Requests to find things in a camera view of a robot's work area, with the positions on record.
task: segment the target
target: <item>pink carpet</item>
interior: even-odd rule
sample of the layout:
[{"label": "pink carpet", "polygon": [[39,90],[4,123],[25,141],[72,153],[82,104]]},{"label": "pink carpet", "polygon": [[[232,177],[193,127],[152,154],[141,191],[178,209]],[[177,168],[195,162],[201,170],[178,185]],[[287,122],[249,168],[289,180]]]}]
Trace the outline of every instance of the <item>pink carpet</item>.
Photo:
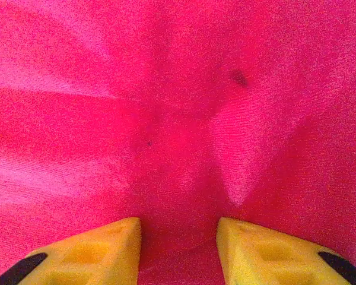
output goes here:
[{"label": "pink carpet", "polygon": [[0,273],[130,216],[139,284],[224,284],[221,216],[356,265],[356,1],[0,0]]}]

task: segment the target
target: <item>yellow foam piece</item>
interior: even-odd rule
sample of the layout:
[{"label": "yellow foam piece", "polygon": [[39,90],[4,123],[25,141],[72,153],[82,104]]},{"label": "yellow foam piece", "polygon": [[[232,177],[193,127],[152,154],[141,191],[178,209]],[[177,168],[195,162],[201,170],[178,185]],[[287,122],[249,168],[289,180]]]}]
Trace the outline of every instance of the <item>yellow foam piece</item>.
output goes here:
[{"label": "yellow foam piece", "polygon": [[134,285],[140,248],[140,220],[125,218],[31,252],[48,256],[19,285]]},{"label": "yellow foam piece", "polygon": [[334,251],[285,233],[221,218],[217,247],[226,285],[350,285],[319,251]]}]

